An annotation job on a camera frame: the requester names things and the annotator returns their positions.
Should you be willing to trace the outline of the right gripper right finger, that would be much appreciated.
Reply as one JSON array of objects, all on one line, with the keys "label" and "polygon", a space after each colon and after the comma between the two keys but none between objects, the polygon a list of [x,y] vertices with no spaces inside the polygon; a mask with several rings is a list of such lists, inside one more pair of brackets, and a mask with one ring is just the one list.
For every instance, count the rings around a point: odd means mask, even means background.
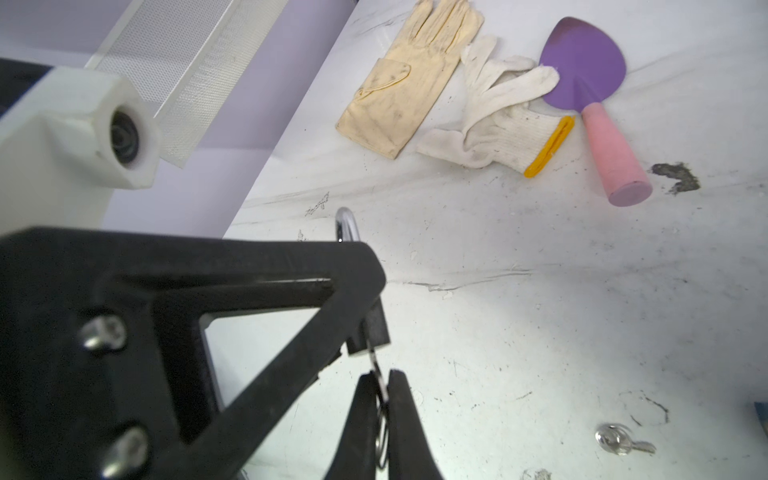
[{"label": "right gripper right finger", "polygon": [[390,371],[388,392],[389,478],[442,480],[404,372]]}]

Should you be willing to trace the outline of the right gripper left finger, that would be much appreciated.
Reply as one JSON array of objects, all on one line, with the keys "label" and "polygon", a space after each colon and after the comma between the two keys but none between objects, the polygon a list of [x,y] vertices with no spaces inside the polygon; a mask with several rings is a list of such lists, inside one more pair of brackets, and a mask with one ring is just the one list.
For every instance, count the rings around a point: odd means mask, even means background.
[{"label": "right gripper left finger", "polygon": [[378,382],[373,373],[357,383],[344,429],[325,480],[374,480],[379,432]]}]

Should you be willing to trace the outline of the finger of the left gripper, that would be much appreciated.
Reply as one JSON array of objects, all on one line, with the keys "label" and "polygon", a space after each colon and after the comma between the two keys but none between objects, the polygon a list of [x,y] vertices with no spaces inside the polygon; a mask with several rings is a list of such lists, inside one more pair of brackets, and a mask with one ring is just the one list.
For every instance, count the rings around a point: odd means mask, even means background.
[{"label": "finger of the left gripper", "polygon": [[[30,228],[1,240],[7,478],[101,479],[132,428],[130,479],[231,479],[358,329],[386,283],[362,242],[248,242]],[[315,315],[225,410],[202,319]]]}]

